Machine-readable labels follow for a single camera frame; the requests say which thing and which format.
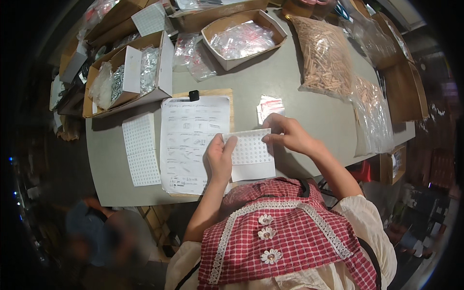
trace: gray table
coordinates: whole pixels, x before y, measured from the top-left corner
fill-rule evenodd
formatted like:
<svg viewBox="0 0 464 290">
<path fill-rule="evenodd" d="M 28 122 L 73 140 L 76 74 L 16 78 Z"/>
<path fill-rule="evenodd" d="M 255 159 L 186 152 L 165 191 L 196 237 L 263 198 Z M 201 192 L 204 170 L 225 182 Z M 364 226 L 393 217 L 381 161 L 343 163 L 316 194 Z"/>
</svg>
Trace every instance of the gray table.
<svg viewBox="0 0 464 290">
<path fill-rule="evenodd" d="M 344 165 L 366 158 L 354 157 L 356 129 L 353 108 L 350 104 L 326 95 L 299 92 L 303 71 L 301 54 L 295 30 L 278 17 L 279 9 L 269 8 L 269 15 L 276 19 L 289 34 L 284 45 L 276 50 L 253 58 L 228 71 L 217 65 L 218 76 L 197 83 L 188 72 L 173 73 L 174 93 L 191 90 L 233 89 L 235 130 L 258 128 L 256 106 L 261 94 L 281 97 L 285 113 L 296 118 L 315 138 L 323 140 L 329 150 Z M 372 66 L 349 46 L 356 74 L 378 84 Z M 160 102 L 132 108 L 103 119 L 85 122 L 90 168 L 102 206 L 148 206 L 190 202 L 198 197 L 171 197 L 161 185 L 134 187 L 129 173 L 121 124 L 123 120 L 143 112 L 155 113 L 155 135 L 159 160 L 161 129 Z M 414 123 L 394 126 L 395 145 L 415 137 Z M 320 175 L 314 163 L 306 156 L 283 149 L 275 149 L 278 176 L 307 178 Z"/>
</svg>

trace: black binder clip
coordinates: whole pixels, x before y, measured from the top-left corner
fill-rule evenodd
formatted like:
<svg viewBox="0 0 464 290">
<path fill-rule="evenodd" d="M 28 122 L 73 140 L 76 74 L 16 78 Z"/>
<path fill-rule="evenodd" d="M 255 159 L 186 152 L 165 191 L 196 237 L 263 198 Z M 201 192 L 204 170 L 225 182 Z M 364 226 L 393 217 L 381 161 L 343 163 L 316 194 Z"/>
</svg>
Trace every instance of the black binder clip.
<svg viewBox="0 0 464 290">
<path fill-rule="evenodd" d="M 200 100 L 200 92 L 198 92 L 198 90 L 191 90 L 188 92 L 188 97 L 191 102 L 198 101 Z"/>
</svg>

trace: cream blouse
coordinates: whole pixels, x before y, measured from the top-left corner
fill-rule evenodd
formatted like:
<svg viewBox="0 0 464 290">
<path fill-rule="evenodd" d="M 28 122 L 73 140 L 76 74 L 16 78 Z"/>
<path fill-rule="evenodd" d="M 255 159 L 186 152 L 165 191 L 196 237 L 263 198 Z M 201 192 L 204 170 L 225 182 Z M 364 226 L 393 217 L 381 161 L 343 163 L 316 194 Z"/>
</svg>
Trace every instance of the cream blouse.
<svg viewBox="0 0 464 290">
<path fill-rule="evenodd" d="M 373 249 L 379 261 L 382 289 L 393 280 L 396 273 L 396 256 L 393 245 L 383 231 L 379 211 L 374 204 L 362 195 L 349 196 L 342 199 L 333 210 L 347 218 L 357 237 L 365 240 Z M 174 290 L 183 277 L 199 262 L 201 243 L 185 242 L 172 257 L 166 272 L 165 290 Z M 183 284 L 181 290 L 196 289 L 198 286 L 198 270 Z M 297 290 L 308 287 L 317 290 L 347 289 L 359 287 L 343 262 L 336 262 L 319 268 L 290 273 L 262 280 L 240 282 L 220 286 L 221 290 Z"/>
</svg>

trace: scissors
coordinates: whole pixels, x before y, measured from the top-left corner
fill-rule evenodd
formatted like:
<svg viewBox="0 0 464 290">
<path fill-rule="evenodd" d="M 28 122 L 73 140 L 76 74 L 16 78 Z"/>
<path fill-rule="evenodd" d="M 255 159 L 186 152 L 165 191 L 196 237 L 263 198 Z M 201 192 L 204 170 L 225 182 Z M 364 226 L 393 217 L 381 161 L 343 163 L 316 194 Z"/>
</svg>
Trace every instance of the scissors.
<svg viewBox="0 0 464 290">
<path fill-rule="evenodd" d="M 342 16 L 344 19 L 349 20 L 349 14 L 346 11 L 345 7 L 340 3 L 340 1 L 337 1 L 337 5 L 335 6 L 335 12 L 339 15 Z"/>
</svg>

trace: clipboard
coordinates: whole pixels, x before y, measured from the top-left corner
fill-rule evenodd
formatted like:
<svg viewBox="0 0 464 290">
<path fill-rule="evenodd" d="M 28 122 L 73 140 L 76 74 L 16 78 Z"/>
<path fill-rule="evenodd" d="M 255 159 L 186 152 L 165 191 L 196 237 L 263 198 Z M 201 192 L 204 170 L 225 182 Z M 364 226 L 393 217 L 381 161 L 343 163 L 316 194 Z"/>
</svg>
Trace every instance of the clipboard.
<svg viewBox="0 0 464 290">
<path fill-rule="evenodd" d="M 188 97 L 189 92 L 174 94 L 172 97 Z M 229 125 L 230 125 L 230 132 L 235 132 L 235 124 L 234 124 L 234 115 L 233 115 L 233 97 L 232 97 L 232 89 L 215 89 L 215 90 L 200 90 L 200 97 L 202 96 L 228 96 L 229 97 Z M 231 183 L 232 187 L 237 186 L 236 182 Z M 169 193 L 170 196 L 174 197 L 201 197 L 203 195 L 198 194 L 188 194 L 188 193 Z"/>
</svg>

